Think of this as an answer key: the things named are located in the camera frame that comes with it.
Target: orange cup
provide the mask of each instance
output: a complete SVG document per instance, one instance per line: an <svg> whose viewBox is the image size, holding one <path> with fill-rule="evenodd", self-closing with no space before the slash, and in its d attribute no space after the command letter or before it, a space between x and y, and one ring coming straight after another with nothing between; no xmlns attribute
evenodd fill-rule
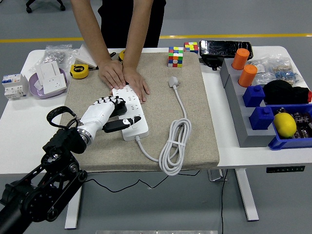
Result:
<svg viewBox="0 0 312 234"><path fill-rule="evenodd" d="M232 63L232 67L235 70L243 70L248 57L249 57L249 51L244 48L239 48L236 51L234 61Z"/></svg>
<svg viewBox="0 0 312 234"><path fill-rule="evenodd" d="M256 66L251 65L251 64L246 65L244 67L244 70L242 71L242 74L240 75L238 84L245 88L247 88L248 86L251 86L257 72L258 72L258 69Z"/></svg>

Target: cable tie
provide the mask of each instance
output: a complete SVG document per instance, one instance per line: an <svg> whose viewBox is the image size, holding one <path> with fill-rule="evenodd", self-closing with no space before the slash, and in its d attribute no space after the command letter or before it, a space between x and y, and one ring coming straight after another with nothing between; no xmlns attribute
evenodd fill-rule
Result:
<svg viewBox="0 0 312 234"><path fill-rule="evenodd" d="M167 142L170 142L170 143L173 143L173 144L177 144L177 145L182 145L182 146L186 146L185 143L182 143L182 142L178 142L178 141L174 141L174 140L167 140Z"/></svg>

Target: purple bowl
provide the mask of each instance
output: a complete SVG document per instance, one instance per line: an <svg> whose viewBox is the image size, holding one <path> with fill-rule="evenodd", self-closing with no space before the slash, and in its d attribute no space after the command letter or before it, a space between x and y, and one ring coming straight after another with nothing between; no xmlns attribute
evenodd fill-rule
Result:
<svg viewBox="0 0 312 234"><path fill-rule="evenodd" d="M59 69L59 71L64 74L64 77L65 77L65 83L67 85L67 79L66 79L66 75L65 75L65 72L62 70L62 69ZM29 90L31 92L32 95L34 96L37 96L41 99L45 99L45 98L50 98L50 97L54 97L54 96L57 96L57 95L60 95L61 93L64 93L66 89L63 89L63 90L60 90L60 91L57 91L57 92L54 92L54 93L49 93L49 94L44 94L43 92L43 88L41 90L38 90L34 85L35 83L37 82L38 80L38 75L37 73L34 73L30 78L29 78Z"/></svg>

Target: rubik's cube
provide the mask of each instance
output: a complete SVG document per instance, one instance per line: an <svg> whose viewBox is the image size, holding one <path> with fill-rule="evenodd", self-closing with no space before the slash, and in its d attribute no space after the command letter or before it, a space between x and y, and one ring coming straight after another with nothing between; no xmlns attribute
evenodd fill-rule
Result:
<svg viewBox="0 0 312 234"><path fill-rule="evenodd" d="M169 47L168 67L182 67L183 47Z"/></svg>
<svg viewBox="0 0 312 234"><path fill-rule="evenodd" d="M185 52L194 52L198 54L198 44L197 42L185 42L184 43Z"/></svg>

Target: person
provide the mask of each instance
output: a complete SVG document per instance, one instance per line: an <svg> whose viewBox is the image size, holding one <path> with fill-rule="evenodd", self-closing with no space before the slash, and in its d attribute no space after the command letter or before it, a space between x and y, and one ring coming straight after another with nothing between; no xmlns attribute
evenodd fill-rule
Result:
<svg viewBox="0 0 312 234"><path fill-rule="evenodd" d="M166 0L103 0L98 12L101 28L90 0L71 0L81 35L99 68L99 77L111 88L128 82L141 103L150 94L137 72L143 47L157 47ZM110 58L108 48L125 48L123 63Z"/></svg>

